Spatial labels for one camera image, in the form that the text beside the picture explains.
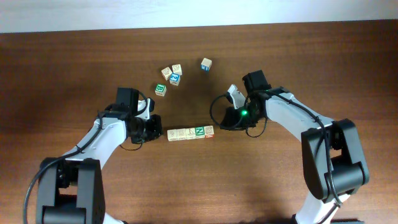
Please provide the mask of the green B wooden block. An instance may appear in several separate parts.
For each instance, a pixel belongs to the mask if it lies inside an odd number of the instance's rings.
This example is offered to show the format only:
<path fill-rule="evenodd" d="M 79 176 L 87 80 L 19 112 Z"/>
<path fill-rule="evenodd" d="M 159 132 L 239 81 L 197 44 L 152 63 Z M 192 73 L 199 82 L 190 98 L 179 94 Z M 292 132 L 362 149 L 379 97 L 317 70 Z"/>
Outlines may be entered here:
<path fill-rule="evenodd" d="M 167 87 L 163 84 L 157 84 L 155 87 L 155 94 L 158 96 L 165 96 Z"/>

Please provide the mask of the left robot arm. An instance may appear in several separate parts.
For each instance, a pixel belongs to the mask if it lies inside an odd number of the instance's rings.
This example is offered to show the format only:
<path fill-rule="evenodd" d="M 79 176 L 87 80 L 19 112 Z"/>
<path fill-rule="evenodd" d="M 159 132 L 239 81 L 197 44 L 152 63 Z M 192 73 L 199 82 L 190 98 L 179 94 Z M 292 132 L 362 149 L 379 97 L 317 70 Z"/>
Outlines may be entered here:
<path fill-rule="evenodd" d="M 36 222 L 119 223 L 106 212 L 102 169 L 125 140 L 141 147 L 162 135 L 154 105 L 139 90 L 118 88 L 115 103 L 98 112 L 79 143 L 44 159 L 31 182 L 38 185 Z"/>

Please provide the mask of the red-sided block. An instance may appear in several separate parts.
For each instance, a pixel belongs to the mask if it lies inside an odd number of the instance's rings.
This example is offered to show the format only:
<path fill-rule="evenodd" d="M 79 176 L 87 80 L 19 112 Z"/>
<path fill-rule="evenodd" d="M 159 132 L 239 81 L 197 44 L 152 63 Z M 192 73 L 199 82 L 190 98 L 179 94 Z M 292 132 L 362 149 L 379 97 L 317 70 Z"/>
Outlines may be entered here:
<path fill-rule="evenodd" d="M 178 141 L 182 141 L 182 140 L 186 140 L 187 139 L 187 135 L 186 135 L 186 129 L 182 128 L 182 129 L 177 129 L 177 140 Z"/>
<path fill-rule="evenodd" d="M 215 134 L 213 126 L 204 126 L 205 137 L 212 138 Z"/>

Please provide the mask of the plain block top left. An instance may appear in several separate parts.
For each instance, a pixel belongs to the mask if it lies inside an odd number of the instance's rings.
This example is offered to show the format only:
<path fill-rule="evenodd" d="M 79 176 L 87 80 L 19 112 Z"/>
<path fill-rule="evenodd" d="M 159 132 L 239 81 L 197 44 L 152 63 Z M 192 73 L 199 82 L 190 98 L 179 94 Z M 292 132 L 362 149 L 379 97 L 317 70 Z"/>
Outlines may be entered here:
<path fill-rule="evenodd" d="M 161 74 L 165 80 L 169 80 L 170 76 L 173 74 L 173 71 L 169 67 L 166 67 L 161 70 Z"/>

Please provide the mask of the green N wooden block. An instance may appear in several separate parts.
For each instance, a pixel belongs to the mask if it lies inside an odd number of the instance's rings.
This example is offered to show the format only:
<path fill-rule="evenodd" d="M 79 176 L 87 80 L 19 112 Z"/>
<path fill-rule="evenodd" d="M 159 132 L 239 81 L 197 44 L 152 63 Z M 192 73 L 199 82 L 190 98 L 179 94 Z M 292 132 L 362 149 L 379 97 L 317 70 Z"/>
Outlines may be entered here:
<path fill-rule="evenodd" d="M 195 128 L 195 138 L 196 139 L 205 138 L 205 129 L 203 126 Z"/>

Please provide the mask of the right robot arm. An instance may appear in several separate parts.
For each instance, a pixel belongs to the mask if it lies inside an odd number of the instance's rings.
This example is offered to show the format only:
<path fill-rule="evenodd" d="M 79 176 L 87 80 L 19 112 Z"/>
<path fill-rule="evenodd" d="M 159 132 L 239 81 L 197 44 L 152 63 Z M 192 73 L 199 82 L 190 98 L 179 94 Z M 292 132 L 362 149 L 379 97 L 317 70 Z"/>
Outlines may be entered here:
<path fill-rule="evenodd" d="M 332 223 L 343 202 L 370 180 L 356 125 L 336 121 L 299 102 L 292 92 L 274 88 L 262 70 L 243 76 L 247 95 L 231 85 L 222 96 L 231 106 L 219 127 L 248 131 L 260 119 L 280 124 L 302 147 L 303 176 L 308 195 L 291 223 Z"/>

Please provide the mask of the blue 2 wooden block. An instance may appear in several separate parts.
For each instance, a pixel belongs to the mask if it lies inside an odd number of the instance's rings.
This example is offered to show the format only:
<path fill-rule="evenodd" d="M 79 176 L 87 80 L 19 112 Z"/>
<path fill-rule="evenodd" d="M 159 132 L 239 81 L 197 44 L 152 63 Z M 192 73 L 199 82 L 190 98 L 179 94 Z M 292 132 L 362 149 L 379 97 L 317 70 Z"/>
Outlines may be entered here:
<path fill-rule="evenodd" d="M 169 78 L 169 82 L 171 85 L 179 86 L 181 80 L 181 76 L 176 73 L 172 73 Z"/>

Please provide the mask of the blue-sided block far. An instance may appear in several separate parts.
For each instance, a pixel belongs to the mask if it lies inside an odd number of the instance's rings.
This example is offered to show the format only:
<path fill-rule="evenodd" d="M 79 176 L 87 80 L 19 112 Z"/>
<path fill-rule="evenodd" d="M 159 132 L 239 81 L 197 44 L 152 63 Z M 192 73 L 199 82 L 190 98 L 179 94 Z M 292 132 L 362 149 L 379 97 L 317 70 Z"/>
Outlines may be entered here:
<path fill-rule="evenodd" d="M 204 58 L 204 59 L 201 61 L 200 66 L 201 66 L 201 69 L 202 69 L 202 70 L 208 72 L 208 71 L 210 70 L 211 66 L 212 66 L 212 60 L 210 60 L 210 59 L 208 59 L 208 58 Z"/>

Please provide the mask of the plain wooden block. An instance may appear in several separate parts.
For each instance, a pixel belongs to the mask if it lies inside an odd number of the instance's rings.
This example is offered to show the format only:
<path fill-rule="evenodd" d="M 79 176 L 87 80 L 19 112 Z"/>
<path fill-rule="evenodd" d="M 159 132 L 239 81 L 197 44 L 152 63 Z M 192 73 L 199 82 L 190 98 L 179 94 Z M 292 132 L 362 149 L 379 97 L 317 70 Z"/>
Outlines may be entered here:
<path fill-rule="evenodd" d="M 196 139 L 195 128 L 186 128 L 186 139 Z"/>
<path fill-rule="evenodd" d="M 167 139 L 168 139 L 168 141 L 177 141 L 178 140 L 177 130 L 169 129 L 167 131 Z"/>

